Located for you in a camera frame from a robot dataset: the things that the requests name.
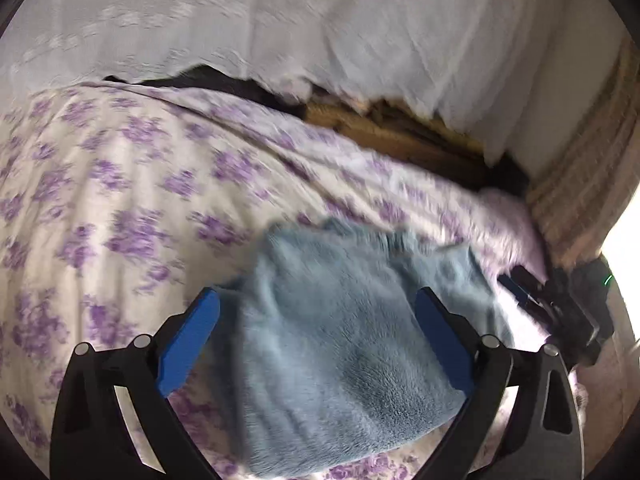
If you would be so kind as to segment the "light blue fleece garment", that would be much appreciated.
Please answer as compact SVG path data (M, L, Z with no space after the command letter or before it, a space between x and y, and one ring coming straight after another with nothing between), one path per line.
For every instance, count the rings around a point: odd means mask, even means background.
M330 219L275 224L218 289L210 385L233 453L260 478L297 477L414 441L460 410L414 316L434 290L480 334L511 342L465 245Z

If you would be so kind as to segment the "beige knitted blanket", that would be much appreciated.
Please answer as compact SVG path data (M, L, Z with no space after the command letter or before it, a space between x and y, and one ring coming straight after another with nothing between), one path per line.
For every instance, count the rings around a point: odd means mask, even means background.
M526 203L554 266L600 255L639 186L639 47L626 37L596 102Z

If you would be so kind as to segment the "purple floral bed sheet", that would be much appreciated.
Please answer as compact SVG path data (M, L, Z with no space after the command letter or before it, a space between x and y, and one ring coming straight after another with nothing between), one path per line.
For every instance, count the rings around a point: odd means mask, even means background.
M154 333L274 222L471 245L543 278L523 204L221 92L78 84L1 107L1 415L39 472L73 348Z

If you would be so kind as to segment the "white lace cover cloth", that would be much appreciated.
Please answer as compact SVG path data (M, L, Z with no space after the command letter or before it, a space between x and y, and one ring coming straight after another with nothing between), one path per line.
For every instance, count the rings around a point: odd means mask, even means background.
M25 0L1 38L1 102L208 65L275 94L405 103L506 150L562 0Z

